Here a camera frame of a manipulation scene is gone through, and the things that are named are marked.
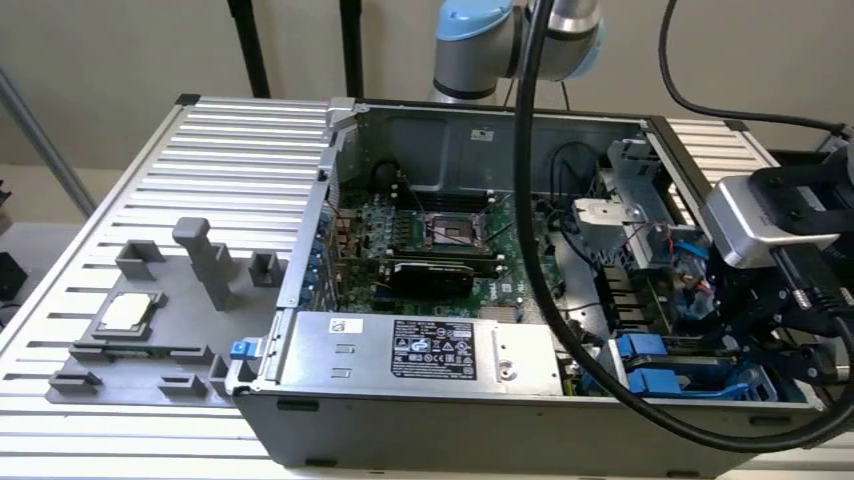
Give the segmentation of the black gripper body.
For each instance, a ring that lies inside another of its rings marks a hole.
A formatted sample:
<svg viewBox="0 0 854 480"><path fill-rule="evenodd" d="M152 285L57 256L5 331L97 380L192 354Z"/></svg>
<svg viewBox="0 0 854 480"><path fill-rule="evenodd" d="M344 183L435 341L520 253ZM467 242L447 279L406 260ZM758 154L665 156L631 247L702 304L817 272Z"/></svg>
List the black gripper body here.
<svg viewBox="0 0 854 480"><path fill-rule="evenodd" d="M831 358L831 382L842 385L851 378L853 364L853 297L829 270L785 269L795 302L793 328L797 343L819 343Z"/></svg>

